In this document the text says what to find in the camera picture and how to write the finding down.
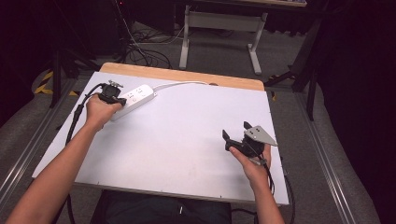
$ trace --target black curtain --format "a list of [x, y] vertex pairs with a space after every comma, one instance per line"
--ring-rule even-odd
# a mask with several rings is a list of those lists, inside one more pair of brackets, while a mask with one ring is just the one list
[[394, 1], [357, 1], [341, 20], [323, 22], [319, 36], [337, 37], [318, 69], [318, 84], [382, 223], [396, 220], [395, 11]]
[[0, 3], [0, 127], [34, 98], [32, 83], [50, 62], [50, 46], [38, 31], [29, 4]]

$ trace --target gray carpet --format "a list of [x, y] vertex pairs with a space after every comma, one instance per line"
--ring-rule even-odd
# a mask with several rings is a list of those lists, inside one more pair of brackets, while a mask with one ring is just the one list
[[[280, 75], [288, 71], [304, 41], [303, 36], [289, 37], [282, 34], [263, 32], [257, 52], [262, 66], [262, 75], [254, 75], [247, 52], [247, 43], [253, 34], [235, 32], [229, 37], [219, 37], [210, 32], [195, 32], [190, 37], [190, 52], [187, 70], [232, 77], [247, 77], [266, 81], [271, 75]], [[181, 40], [167, 45], [141, 45], [143, 49], [155, 49], [165, 54], [174, 69], [178, 69], [181, 51]], [[38, 77], [33, 89], [38, 85]], [[82, 90], [88, 77], [80, 76], [74, 90]], [[283, 157], [283, 165], [289, 172], [289, 179], [295, 197], [295, 223], [343, 223], [328, 181], [323, 173], [314, 140], [309, 132], [306, 114], [298, 104], [296, 93], [287, 87], [290, 81], [268, 91], [276, 93], [276, 100], [270, 99], [270, 107], [274, 120], [279, 151]], [[77, 100], [76, 96], [68, 96], [61, 111], [50, 124], [43, 142], [24, 171], [19, 184], [13, 190], [7, 205], [1, 210], [0, 222], [7, 219], [15, 203], [31, 182], [31, 174], [45, 153], [50, 142], [56, 135], [56, 128], [63, 124]], [[7, 124], [0, 129], [0, 180], [6, 179], [8, 170], [17, 161], [25, 146], [30, 141], [50, 105], [50, 95], [36, 94], [35, 99], [21, 109]], [[328, 152], [335, 172], [338, 174], [345, 197], [354, 215], [356, 223], [379, 223], [375, 209], [367, 192], [356, 177], [353, 168], [338, 142], [332, 129], [323, 99], [318, 90], [315, 103], [315, 122], [320, 140]], [[74, 216], [77, 223], [89, 223], [101, 190], [84, 186], [74, 186], [71, 192]], [[233, 204], [233, 208], [254, 210], [251, 204]], [[292, 206], [280, 207], [281, 213], [288, 223], [291, 218]], [[69, 223], [65, 210], [58, 223]], [[250, 215], [235, 213], [233, 223], [253, 223]]]

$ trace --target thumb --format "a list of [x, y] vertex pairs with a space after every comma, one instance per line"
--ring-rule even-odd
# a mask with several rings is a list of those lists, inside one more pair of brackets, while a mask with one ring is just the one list
[[111, 106], [113, 107], [115, 112], [122, 109], [122, 105], [120, 103], [112, 104]]
[[236, 149], [235, 147], [230, 147], [230, 151], [231, 154], [233, 154], [234, 157], [236, 157], [236, 159], [241, 162], [241, 164], [243, 166], [245, 166], [245, 164], [247, 164], [247, 162], [250, 162], [248, 157], [246, 157], [244, 154], [242, 154], [242, 152], [240, 152], [238, 149]]

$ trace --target power strip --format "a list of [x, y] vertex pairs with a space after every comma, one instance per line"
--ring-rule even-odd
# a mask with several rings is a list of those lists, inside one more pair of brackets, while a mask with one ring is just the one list
[[117, 111], [111, 120], [119, 119], [120, 117], [128, 114], [129, 112], [135, 110], [139, 106], [152, 100], [157, 94], [148, 85], [141, 85], [136, 89], [123, 94], [120, 98], [126, 99], [125, 106]]

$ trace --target white table surface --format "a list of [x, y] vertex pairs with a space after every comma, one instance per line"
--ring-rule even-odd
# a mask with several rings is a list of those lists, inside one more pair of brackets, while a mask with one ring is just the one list
[[[81, 94], [110, 79], [124, 85], [120, 95], [142, 85], [174, 81], [95, 73]], [[254, 195], [242, 166], [225, 150], [221, 131], [243, 138], [243, 122], [275, 131], [265, 91], [185, 84], [158, 95], [128, 115], [110, 121], [94, 138], [76, 183], [103, 189], [253, 203]], [[50, 144], [33, 177], [62, 150], [73, 112]], [[85, 121], [85, 108], [75, 133]], [[277, 147], [272, 166], [278, 204], [289, 204]]]

